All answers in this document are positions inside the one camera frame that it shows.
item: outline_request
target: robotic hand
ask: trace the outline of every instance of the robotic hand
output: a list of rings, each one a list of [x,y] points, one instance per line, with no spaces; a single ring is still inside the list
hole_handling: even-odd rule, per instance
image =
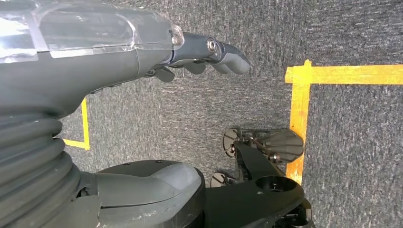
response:
[[[170,67],[245,74],[234,46],[143,9],[92,1],[0,1],[0,227],[313,228],[304,191],[275,165],[303,152],[290,130],[230,129],[237,177],[176,161],[83,172],[56,138],[89,93]]]
[[[250,69],[246,56],[232,45],[192,33],[183,33],[183,37],[183,45],[173,51],[172,58],[161,64],[161,68],[149,72],[148,76],[156,76],[165,82],[172,81],[174,74],[167,67],[184,67],[195,75],[203,73],[206,65],[212,65],[222,74],[233,72],[242,75]]]

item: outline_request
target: transparent plastic cover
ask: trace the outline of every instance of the transparent plastic cover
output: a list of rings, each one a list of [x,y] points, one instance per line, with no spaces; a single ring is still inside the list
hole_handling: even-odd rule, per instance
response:
[[[183,33],[166,16],[99,1],[0,0],[0,63],[178,49]]]

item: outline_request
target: yellow tape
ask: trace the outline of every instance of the yellow tape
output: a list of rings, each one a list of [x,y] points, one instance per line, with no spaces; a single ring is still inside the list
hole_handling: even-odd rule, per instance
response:
[[[310,84],[292,84],[290,129],[298,134],[305,143],[309,107]],[[287,177],[302,184],[304,154],[287,165]]]
[[[288,67],[286,82],[298,84],[403,85],[403,64],[309,66],[310,61],[306,60],[303,66]]]
[[[292,83],[290,129],[306,141],[310,84],[403,85],[403,65],[288,67],[286,82]],[[302,183],[304,155],[287,165],[287,177]]]
[[[68,146],[79,147],[79,148],[83,148],[86,151],[88,151],[90,149],[90,143],[89,143],[87,104],[86,104],[85,98],[81,102],[81,115],[82,115],[82,119],[83,119],[84,142],[79,142],[79,141],[74,141],[74,140],[69,140],[69,139],[63,139],[63,141]]]
[[[84,98],[83,102],[81,103],[81,112],[83,117],[83,135],[84,135],[84,149],[86,151],[89,150],[89,130],[88,130],[88,116],[87,116],[87,102]]]

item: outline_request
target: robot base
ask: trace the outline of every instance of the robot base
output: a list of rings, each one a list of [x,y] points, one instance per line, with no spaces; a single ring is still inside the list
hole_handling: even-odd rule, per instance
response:
[[[294,138],[295,144],[298,144],[297,136],[290,130],[281,130],[281,134]],[[231,178],[230,181],[222,181],[220,187],[206,188],[202,173],[196,169],[202,179],[197,191],[173,218],[152,227],[315,227],[312,222],[311,205],[305,199],[302,187],[287,178],[273,163],[266,151],[256,146],[255,143],[259,143],[259,141],[253,141],[253,138],[241,135],[236,135],[236,137],[237,139],[232,141],[233,144],[230,147],[234,150],[238,176]],[[267,137],[265,140],[266,145],[272,144]],[[178,163],[161,160],[136,161],[114,166],[99,173],[148,177],[165,167]]]

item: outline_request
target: bolt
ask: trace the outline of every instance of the bolt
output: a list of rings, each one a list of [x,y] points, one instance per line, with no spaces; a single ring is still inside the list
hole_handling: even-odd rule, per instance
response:
[[[215,45],[215,41],[212,38],[207,40],[207,49],[214,53],[217,50],[217,46]]]

